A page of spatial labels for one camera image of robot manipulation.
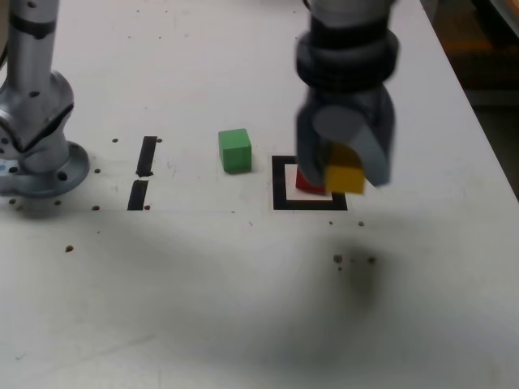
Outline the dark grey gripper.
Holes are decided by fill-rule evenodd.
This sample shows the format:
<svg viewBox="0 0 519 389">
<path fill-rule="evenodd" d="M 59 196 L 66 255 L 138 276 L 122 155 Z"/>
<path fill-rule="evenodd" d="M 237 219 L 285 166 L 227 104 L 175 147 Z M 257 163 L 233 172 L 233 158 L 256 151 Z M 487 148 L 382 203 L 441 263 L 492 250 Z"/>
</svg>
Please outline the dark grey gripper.
<svg viewBox="0 0 519 389">
<path fill-rule="evenodd" d="M 383 87 L 346 93 L 310 88 L 296 118 L 299 170 L 311 185 L 325 186 L 325 139 L 355 152 L 365 178 L 384 186 L 391 177 L 394 126 L 395 110 Z"/>
</svg>

